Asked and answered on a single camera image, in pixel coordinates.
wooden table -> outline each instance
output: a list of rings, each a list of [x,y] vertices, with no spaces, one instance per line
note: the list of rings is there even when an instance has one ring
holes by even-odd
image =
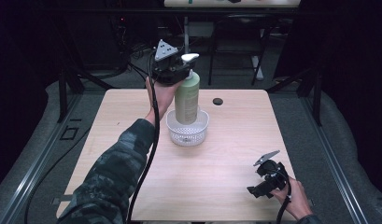
[[[223,105],[214,105],[221,98]],[[273,157],[294,176],[266,91],[200,90],[199,105],[210,117],[205,141],[180,147],[169,137],[165,118],[147,178],[135,202],[132,220],[258,221],[276,220],[276,199],[256,199],[247,187],[262,181],[254,162]],[[65,191],[78,187],[97,158],[136,119],[149,111],[146,90],[110,90],[101,103],[91,132]],[[68,205],[62,202],[57,216]],[[285,213],[283,220],[293,220]]]

pump dispenser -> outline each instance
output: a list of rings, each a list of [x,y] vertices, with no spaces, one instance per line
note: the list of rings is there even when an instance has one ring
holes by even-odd
[[[199,57],[191,53],[182,55],[182,62],[189,63]],[[178,87],[175,95],[176,119],[181,124],[192,124],[197,119],[200,77],[190,70],[188,77]]]

black backdrop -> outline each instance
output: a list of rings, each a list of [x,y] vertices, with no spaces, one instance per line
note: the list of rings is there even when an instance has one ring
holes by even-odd
[[[382,1],[303,0],[300,10],[343,17],[295,19],[275,77],[296,75],[318,60],[327,39],[341,40],[325,63],[322,89],[347,120],[359,162],[382,191]]]
[[[59,66],[25,1],[0,1],[0,183],[45,110]]]

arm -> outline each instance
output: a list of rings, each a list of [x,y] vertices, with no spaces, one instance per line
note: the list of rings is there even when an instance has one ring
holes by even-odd
[[[296,220],[298,220],[297,224],[320,224],[321,221],[316,215],[313,214],[312,210],[310,209],[302,183],[292,177],[289,177],[289,179],[292,194],[290,203],[287,205],[286,210],[291,215],[293,215]],[[282,190],[274,189],[270,193],[273,194],[280,203],[283,203],[287,197],[287,191],[288,186]]]
[[[146,82],[151,99],[149,80]],[[155,84],[160,119],[172,103],[180,83],[171,87]],[[117,143],[105,151],[74,191],[71,203],[58,223],[124,223],[133,194],[141,176],[149,148],[153,143],[154,110],[138,119],[123,132]]]

chair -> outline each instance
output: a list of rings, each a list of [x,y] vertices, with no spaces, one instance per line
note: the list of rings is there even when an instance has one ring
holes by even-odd
[[[252,65],[254,85],[267,40],[276,23],[275,16],[264,14],[231,14],[217,21],[209,47],[211,57],[208,85],[211,85],[214,56],[217,53],[246,54],[250,60],[252,56],[257,56],[258,64]]]

